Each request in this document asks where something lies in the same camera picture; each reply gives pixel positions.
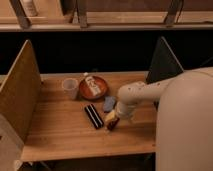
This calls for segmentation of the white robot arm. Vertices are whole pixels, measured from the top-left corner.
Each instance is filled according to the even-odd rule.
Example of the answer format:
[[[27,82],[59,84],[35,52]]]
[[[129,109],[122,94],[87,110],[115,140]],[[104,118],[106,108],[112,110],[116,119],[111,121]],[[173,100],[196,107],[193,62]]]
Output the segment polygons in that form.
[[[112,124],[138,104],[157,101],[156,171],[213,171],[213,67],[186,70],[162,81],[119,88]]]

